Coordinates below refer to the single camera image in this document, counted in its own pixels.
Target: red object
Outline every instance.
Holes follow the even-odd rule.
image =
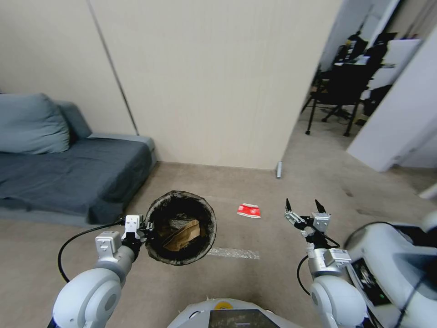
[[[258,205],[241,204],[238,207],[237,214],[259,219],[261,217],[261,210]]]

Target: black trash bin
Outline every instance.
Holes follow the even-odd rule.
[[[192,220],[199,221],[200,236],[179,251],[166,249],[164,244],[168,236]],[[186,191],[173,190],[155,200],[145,222],[153,222],[155,230],[155,237],[147,244],[149,256],[176,266],[204,257],[211,249],[217,231],[212,207],[204,198]]]

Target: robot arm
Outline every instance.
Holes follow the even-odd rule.
[[[102,328],[121,297],[127,274],[136,260],[145,234],[142,216],[126,216],[123,239],[118,231],[96,237],[99,258],[93,269],[72,279],[59,293],[53,307],[53,321],[61,328]]]
[[[358,290],[339,277],[351,258],[346,250],[334,248],[339,245],[325,235],[330,215],[319,203],[317,208],[318,212],[311,216],[299,216],[287,201],[285,212],[285,217],[302,231],[308,242],[309,267],[314,279],[310,296],[325,328],[355,327],[364,319],[366,304]],[[105,231],[97,236],[99,258],[95,267],[64,286],[55,301],[49,327],[105,327],[120,300],[127,274],[140,247],[152,238],[152,231],[153,225],[148,223],[145,226],[142,216],[128,215],[122,237],[117,231]]]
[[[308,242],[306,249],[308,266],[314,282],[310,296],[325,328],[355,327],[361,324],[366,315],[366,303],[360,292],[341,279],[344,267],[351,262],[347,250],[325,235],[330,215],[316,200],[318,212],[311,216],[300,216],[292,211],[287,199],[285,218]]]

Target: office chair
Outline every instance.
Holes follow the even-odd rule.
[[[310,93],[310,98],[302,108],[301,114],[308,106],[310,101],[314,99],[308,128],[305,134],[310,134],[311,124],[313,122],[315,108],[318,103],[324,105],[336,105],[328,115],[322,119],[322,122],[327,122],[328,118],[340,111],[343,106],[354,105],[351,118],[348,122],[345,137],[350,136],[352,123],[360,103],[360,96],[364,90],[367,89],[367,83],[370,80],[370,75],[366,65],[343,64],[341,66],[334,66],[330,72],[330,79],[325,87],[321,87],[323,80],[323,73],[319,74],[317,90]]]

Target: beige wall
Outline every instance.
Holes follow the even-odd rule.
[[[409,36],[417,33],[418,39],[426,39],[437,24],[437,5],[431,6],[428,0],[404,0],[389,23],[388,32],[398,32],[397,39],[404,37],[410,25],[415,21],[422,8],[427,10],[419,16]]]
[[[0,0],[0,90],[77,103],[94,132],[133,134],[85,0]]]
[[[163,161],[272,169],[341,0],[94,0]]]

